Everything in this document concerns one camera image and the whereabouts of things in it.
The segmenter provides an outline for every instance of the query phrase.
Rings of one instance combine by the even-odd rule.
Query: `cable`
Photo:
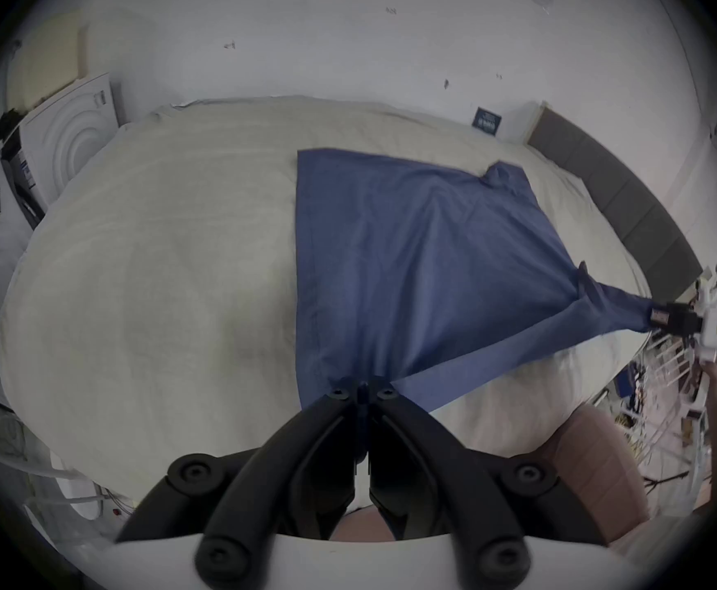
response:
[[[122,512],[123,512],[124,514],[126,514],[127,516],[131,516],[131,515],[134,513],[134,507],[133,507],[133,506],[128,505],[128,504],[122,502],[121,500],[119,500],[118,497],[117,497],[117,495],[115,495],[115,494],[114,494],[113,492],[111,492],[109,489],[107,489],[107,488],[103,488],[103,489],[107,492],[108,496],[110,497],[110,500],[112,500],[112,502],[116,504],[117,508],[118,508],[120,511],[122,511]]]

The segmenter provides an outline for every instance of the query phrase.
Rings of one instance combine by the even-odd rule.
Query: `blue cloth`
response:
[[[476,177],[300,151],[295,247],[302,408],[376,376],[431,411],[522,363],[649,329],[651,301],[575,267],[508,163]]]

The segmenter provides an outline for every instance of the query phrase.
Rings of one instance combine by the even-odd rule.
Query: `bed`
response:
[[[580,175],[545,157],[558,157],[553,124],[568,125],[547,112],[527,146],[381,104],[271,98],[152,113],[88,163],[34,232],[0,315],[11,406],[67,464],[134,499],[181,455],[261,445],[299,409],[293,212],[302,149],[380,153],[474,175],[498,160],[517,164],[575,263],[649,295],[646,274],[657,273],[657,261],[640,268],[637,245],[608,222],[607,203],[589,191],[595,168]],[[566,167],[571,153],[560,159]],[[578,159],[591,168],[586,155]],[[592,339],[434,415],[470,447],[529,452],[644,338]]]

